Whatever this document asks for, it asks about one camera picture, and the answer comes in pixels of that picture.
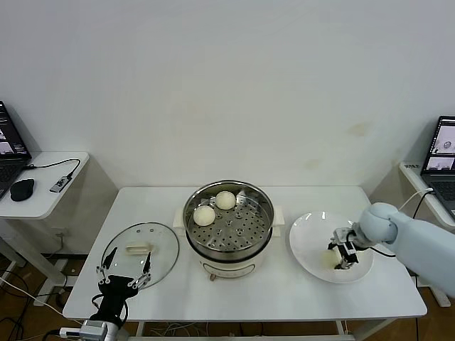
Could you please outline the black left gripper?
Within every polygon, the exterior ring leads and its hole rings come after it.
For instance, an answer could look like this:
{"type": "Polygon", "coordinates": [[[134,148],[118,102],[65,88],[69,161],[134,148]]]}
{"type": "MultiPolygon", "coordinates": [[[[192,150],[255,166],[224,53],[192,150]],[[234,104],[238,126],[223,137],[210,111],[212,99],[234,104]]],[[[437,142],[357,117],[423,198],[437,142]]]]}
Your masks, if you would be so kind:
{"type": "Polygon", "coordinates": [[[129,307],[127,300],[138,294],[138,288],[142,288],[151,280],[151,252],[147,254],[146,260],[142,262],[143,269],[136,278],[109,275],[107,271],[112,265],[117,247],[110,253],[104,252],[101,264],[96,267],[100,293],[95,295],[95,300],[101,298],[101,303],[95,313],[95,320],[127,320],[129,307]]]}

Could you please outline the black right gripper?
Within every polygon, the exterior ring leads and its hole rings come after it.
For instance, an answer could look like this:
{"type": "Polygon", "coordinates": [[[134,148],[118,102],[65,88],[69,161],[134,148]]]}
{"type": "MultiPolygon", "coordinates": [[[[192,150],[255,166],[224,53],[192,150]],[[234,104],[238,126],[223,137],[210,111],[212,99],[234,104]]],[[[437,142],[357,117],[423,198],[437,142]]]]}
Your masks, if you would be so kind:
{"type": "Polygon", "coordinates": [[[341,260],[335,265],[336,270],[349,270],[354,264],[358,263],[356,251],[357,246],[354,244],[354,234],[347,234],[342,242],[345,249],[339,249],[340,244],[330,242],[328,250],[338,248],[338,252],[341,255],[341,260]]]}

